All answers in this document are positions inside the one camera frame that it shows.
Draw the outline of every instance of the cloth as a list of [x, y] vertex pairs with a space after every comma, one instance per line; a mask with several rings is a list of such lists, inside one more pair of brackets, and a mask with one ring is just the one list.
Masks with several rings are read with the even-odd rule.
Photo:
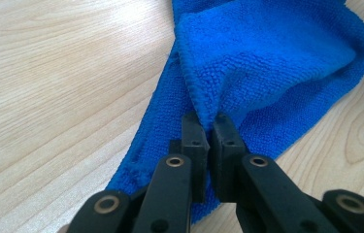
[[[175, 0], [176, 41], [131, 147], [107, 189], [149, 183], [181, 118], [206, 131], [230, 116], [249, 149], [277, 158], [364, 75], [364, 23], [335, 0]], [[208, 185], [193, 222], [218, 205]]]

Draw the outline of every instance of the folded towel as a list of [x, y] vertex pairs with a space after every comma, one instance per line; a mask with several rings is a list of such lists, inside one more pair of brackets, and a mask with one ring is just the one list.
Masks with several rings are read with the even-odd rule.
[[[246, 145], [277, 158], [364, 75], [364, 23], [335, 0], [174, 0], [176, 42], [107, 189], [149, 183], [181, 118], [229, 115]], [[208, 185], [193, 222], [218, 205]]]

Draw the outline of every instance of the towel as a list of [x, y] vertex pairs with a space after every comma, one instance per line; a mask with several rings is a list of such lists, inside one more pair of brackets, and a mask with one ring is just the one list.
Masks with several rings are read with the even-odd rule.
[[[149, 183], [181, 119], [232, 118], [248, 148], [277, 158], [364, 75], [364, 23], [342, 0], [174, 0], [176, 40], [107, 189]], [[218, 205], [207, 188], [196, 222]]]

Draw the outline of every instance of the fabric fold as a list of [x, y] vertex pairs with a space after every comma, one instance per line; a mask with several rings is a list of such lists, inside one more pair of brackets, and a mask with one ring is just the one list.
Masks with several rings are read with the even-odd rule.
[[[174, 1], [176, 42], [107, 189], [149, 183], [181, 118], [229, 115], [250, 150], [278, 157], [364, 75], [364, 23], [343, 1]], [[193, 221], [218, 204], [194, 205]]]

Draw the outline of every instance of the wood grain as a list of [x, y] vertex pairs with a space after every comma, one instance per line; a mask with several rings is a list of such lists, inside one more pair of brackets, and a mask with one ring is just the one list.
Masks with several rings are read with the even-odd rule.
[[[173, 40], [170, 1], [0, 1], [0, 232], [56, 232], [105, 187]], [[279, 164], [317, 198], [364, 195], [364, 79]], [[241, 228], [222, 205], [192, 231]]]

